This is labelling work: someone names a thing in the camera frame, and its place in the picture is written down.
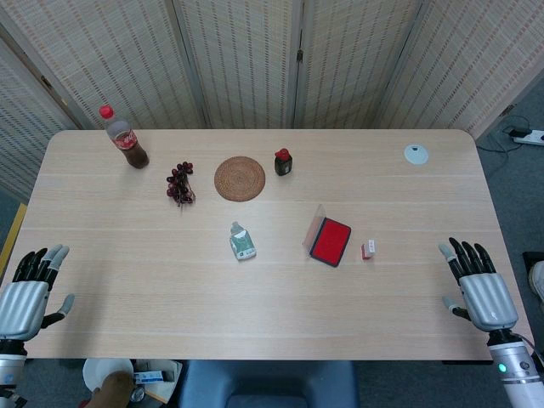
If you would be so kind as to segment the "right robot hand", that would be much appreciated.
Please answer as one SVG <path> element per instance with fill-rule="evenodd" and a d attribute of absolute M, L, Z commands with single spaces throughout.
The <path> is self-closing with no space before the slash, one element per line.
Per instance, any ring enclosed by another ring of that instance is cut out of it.
<path fill-rule="evenodd" d="M 460 289 L 461 306 L 448 297 L 443 304 L 448 311 L 472 322 L 482 332 L 509 330 L 519 316 L 502 276 L 496 272 L 489 253 L 478 243 L 459 242 L 451 237 L 440 244 L 445 258 Z"/>

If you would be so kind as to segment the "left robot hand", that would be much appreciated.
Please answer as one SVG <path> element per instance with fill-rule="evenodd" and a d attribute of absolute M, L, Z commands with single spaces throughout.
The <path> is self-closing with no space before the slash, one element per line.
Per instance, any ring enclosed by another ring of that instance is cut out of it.
<path fill-rule="evenodd" d="M 70 313 L 75 302 L 73 294 L 65 297 L 58 311 L 46 313 L 60 266 L 69 251 L 68 246 L 57 245 L 29 252 L 20 260 L 13 279 L 1 294 L 3 341 L 27 342 Z"/>

